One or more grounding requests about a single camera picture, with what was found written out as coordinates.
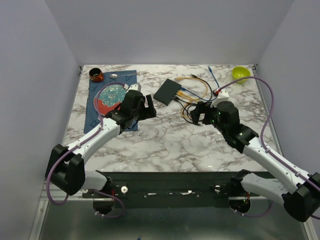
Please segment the black network switch box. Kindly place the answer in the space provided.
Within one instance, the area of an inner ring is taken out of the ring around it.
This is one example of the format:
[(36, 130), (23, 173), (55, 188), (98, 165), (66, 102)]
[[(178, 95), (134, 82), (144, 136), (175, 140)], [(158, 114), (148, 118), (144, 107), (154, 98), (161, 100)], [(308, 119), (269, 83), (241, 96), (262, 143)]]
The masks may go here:
[(173, 100), (174, 96), (181, 89), (181, 87), (181, 84), (173, 80), (166, 79), (165, 82), (156, 91), (153, 98), (158, 102), (168, 106), (170, 102)]

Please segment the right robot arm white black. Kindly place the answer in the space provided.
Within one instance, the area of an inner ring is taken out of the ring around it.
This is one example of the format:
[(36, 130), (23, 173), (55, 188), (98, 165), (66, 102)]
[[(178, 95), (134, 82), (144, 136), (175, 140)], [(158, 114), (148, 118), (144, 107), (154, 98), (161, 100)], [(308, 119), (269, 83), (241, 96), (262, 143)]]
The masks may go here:
[(230, 191), (241, 196), (254, 193), (284, 207), (299, 222), (306, 222), (320, 207), (320, 174), (310, 174), (295, 166), (266, 143), (250, 127), (240, 122), (239, 111), (230, 101), (211, 107), (202, 101), (190, 112), (193, 123), (214, 126), (226, 143), (238, 152), (259, 163), (272, 179), (257, 176), (246, 170), (238, 173), (230, 183)]

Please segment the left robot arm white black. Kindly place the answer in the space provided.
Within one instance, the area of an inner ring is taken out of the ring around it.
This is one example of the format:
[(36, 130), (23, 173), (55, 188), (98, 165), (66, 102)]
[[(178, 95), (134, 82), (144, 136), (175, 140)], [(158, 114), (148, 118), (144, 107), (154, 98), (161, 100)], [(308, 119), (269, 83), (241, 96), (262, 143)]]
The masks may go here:
[(93, 190), (99, 197), (107, 197), (111, 191), (107, 175), (98, 170), (86, 171), (87, 161), (133, 122), (154, 118), (156, 114), (151, 95), (129, 90), (122, 103), (102, 117), (94, 129), (68, 146), (57, 144), (52, 149), (45, 173), (46, 190), (53, 184), (69, 196), (80, 190)]

